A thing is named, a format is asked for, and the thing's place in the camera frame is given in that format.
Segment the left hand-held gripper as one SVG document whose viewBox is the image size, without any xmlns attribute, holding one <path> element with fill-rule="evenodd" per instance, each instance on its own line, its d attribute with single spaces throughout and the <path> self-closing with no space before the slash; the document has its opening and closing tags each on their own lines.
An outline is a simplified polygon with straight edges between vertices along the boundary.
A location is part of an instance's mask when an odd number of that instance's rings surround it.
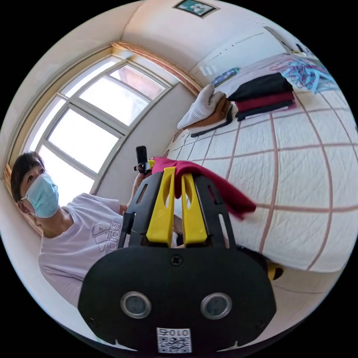
<svg viewBox="0 0 358 358">
<path fill-rule="evenodd" d="M 134 167 L 134 171 L 141 175 L 149 175 L 151 174 L 152 168 L 155 164 L 154 159 L 149 159 L 148 163 L 139 163 Z"/>
</svg>

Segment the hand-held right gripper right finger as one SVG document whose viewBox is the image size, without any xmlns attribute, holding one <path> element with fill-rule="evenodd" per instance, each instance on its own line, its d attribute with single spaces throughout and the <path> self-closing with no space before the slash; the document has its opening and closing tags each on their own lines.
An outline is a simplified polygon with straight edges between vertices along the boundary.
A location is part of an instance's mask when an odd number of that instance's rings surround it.
<svg viewBox="0 0 358 358">
<path fill-rule="evenodd" d="M 200 200 L 192 175 L 181 178 L 183 242 L 186 247 L 204 245 L 207 231 L 201 211 Z"/>
</svg>

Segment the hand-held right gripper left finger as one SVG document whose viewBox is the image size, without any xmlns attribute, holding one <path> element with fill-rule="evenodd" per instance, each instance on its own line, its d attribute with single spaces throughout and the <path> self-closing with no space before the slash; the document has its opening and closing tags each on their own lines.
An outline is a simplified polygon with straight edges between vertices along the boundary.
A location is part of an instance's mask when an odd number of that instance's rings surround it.
<svg viewBox="0 0 358 358">
<path fill-rule="evenodd" d="M 167 167 L 160 172 L 161 182 L 146 233 L 150 245 L 172 246 L 175 170 L 175 167 Z"/>
</svg>

